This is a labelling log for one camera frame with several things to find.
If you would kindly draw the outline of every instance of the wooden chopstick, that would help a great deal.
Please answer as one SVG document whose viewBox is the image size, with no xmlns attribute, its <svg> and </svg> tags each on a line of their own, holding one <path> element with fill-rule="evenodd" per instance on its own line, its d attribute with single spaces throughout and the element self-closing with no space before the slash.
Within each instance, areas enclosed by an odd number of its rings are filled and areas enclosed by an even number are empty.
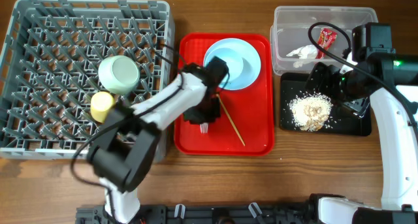
<svg viewBox="0 0 418 224">
<path fill-rule="evenodd" d="M 232 118 L 231 118 L 231 116 L 229 115 L 227 108 L 225 107 L 225 105 L 224 105 L 224 104 L 223 104 L 223 102 L 222 102 L 222 100 L 221 100 L 221 96 L 219 96 L 219 94 L 216 94 L 216 96 L 218 97 L 219 102 L 221 103 L 221 106 L 222 106 L 223 110 L 225 111 L 226 115 L 228 116 L 228 119 L 229 119 L 229 121 L 230 121 L 231 125 L 234 127 L 235 133 L 236 133 L 236 134 L 238 135 L 238 137 L 240 138 L 240 140 L 241 140 L 242 144 L 243 144 L 244 146 L 246 146 L 246 144 L 245 144 L 244 140 L 242 140 L 242 137 L 241 137 L 240 132 L 239 132 L 239 131 L 238 131 L 238 129 L 235 127 L 235 124 L 234 124 L 233 119 L 232 119 Z"/>
</svg>

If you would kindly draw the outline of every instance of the cup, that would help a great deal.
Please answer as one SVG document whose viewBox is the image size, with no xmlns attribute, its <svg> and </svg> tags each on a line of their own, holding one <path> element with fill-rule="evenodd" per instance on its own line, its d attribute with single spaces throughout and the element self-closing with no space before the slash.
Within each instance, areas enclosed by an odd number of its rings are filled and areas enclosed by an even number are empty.
<svg viewBox="0 0 418 224">
<path fill-rule="evenodd" d="M 90 102 L 90 114 L 93 119 L 103 123 L 114 104 L 115 99 L 110 93 L 104 91 L 95 93 Z"/>
<path fill-rule="evenodd" d="M 125 56 L 113 56 L 104 59 L 99 65 L 99 80 L 109 92 L 125 95 L 139 82 L 137 64 Z"/>
<path fill-rule="evenodd" d="M 235 79 L 237 79 L 242 72 L 242 69 L 244 68 L 244 62 L 242 60 L 242 57 L 239 53 L 235 52 L 234 50 L 230 48 L 217 48 L 210 52 L 205 58 L 204 58 L 204 66 L 206 66 L 214 57 L 218 57 L 224 62 L 227 63 L 228 69 L 229 69 L 229 80 L 228 82 L 232 82 Z M 227 81 L 228 76 L 225 76 L 223 80 L 221 81 L 221 85 L 225 84 Z"/>
</svg>

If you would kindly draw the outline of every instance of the table surface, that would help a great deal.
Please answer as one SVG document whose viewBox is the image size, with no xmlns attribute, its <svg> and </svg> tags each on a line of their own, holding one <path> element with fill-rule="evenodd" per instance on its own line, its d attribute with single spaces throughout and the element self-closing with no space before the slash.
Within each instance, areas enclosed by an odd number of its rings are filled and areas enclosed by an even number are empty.
<svg viewBox="0 0 418 224">
<path fill-rule="evenodd" d="M 0 0 L 0 39 L 13 4 Z M 416 0 L 164 0 L 174 15 L 176 44 L 199 32 L 258 33 L 269 37 L 280 5 L 372 7 L 390 23 L 398 53 L 418 54 Z M 278 110 L 280 79 L 274 76 Z M 378 129 L 368 137 L 283 131 L 275 116 L 276 144 L 264 157 L 181 154 L 174 146 L 139 186 L 142 204 L 247 204 L 302 201 L 311 193 L 335 193 L 380 206 L 383 185 Z M 94 178 L 80 163 L 80 173 Z M 74 223 L 77 207 L 102 204 L 104 191 L 76 182 L 68 161 L 0 159 L 2 223 Z"/>
</svg>

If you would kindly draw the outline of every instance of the dish rack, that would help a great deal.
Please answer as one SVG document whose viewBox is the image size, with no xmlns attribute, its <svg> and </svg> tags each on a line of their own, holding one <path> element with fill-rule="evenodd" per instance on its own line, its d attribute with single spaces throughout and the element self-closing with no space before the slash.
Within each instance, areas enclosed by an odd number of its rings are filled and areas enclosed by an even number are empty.
<svg viewBox="0 0 418 224">
<path fill-rule="evenodd" d="M 165 1 L 18 0 L 0 55 L 0 156 L 71 158 L 99 130 L 89 102 L 106 91 L 100 62 L 116 55 L 136 61 L 138 86 L 116 97 L 140 103 L 169 82 L 170 64 L 155 55 L 172 61 L 163 44 L 174 44 Z M 166 146 L 163 132 L 154 161 L 164 158 Z"/>
</svg>

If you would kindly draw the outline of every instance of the snack wrapper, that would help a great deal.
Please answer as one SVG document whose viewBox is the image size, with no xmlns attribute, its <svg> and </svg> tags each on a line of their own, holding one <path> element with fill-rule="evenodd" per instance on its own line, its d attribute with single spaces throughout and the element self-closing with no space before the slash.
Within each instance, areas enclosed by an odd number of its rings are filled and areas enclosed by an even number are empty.
<svg viewBox="0 0 418 224">
<path fill-rule="evenodd" d="M 329 47 L 334 43 L 334 41 L 337 39 L 337 33 L 334 31 L 331 31 L 328 28 L 322 28 L 321 32 L 319 33 L 319 39 L 318 44 L 324 48 L 325 50 L 328 50 Z M 318 55 L 316 56 L 317 59 L 324 58 L 325 54 L 318 50 Z"/>
</svg>

